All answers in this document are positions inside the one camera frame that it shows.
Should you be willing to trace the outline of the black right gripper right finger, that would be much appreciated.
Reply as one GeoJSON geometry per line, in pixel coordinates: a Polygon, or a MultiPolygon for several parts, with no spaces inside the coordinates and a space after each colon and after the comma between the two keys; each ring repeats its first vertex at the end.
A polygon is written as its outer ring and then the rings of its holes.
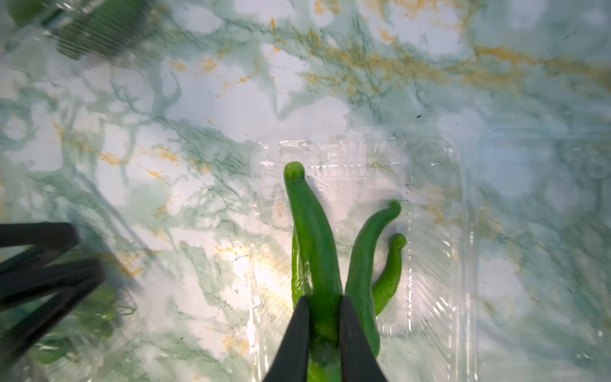
{"type": "Polygon", "coordinates": [[[348,296],[343,296],[340,302],[339,350],[342,381],[388,381],[373,355],[348,296]]]}

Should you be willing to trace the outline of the curved green pepper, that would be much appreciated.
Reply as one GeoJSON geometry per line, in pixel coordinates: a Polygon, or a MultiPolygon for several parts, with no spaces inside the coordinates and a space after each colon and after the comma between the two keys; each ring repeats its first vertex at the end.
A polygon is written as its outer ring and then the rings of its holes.
{"type": "Polygon", "coordinates": [[[389,202],[364,223],[351,252],[345,295],[350,297],[373,354],[380,351],[380,335],[376,326],[376,312],[372,293],[372,276],[377,241],[383,230],[401,213],[397,200],[389,202]]]}

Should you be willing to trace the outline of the long green pepper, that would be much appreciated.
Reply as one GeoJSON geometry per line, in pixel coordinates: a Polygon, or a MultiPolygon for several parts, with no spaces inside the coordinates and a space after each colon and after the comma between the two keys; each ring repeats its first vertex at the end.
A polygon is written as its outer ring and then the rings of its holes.
{"type": "Polygon", "coordinates": [[[343,293],[333,231],[300,162],[285,166],[283,177],[294,229],[291,298],[310,304],[308,381],[341,380],[338,349],[339,306],[343,293]]]}

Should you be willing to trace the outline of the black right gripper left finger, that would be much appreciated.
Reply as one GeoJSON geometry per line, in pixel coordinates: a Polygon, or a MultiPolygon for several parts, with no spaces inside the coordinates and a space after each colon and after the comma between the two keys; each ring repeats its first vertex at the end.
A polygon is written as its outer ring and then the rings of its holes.
{"type": "Polygon", "coordinates": [[[302,296],[264,382],[307,381],[310,349],[310,304],[302,296]]]}

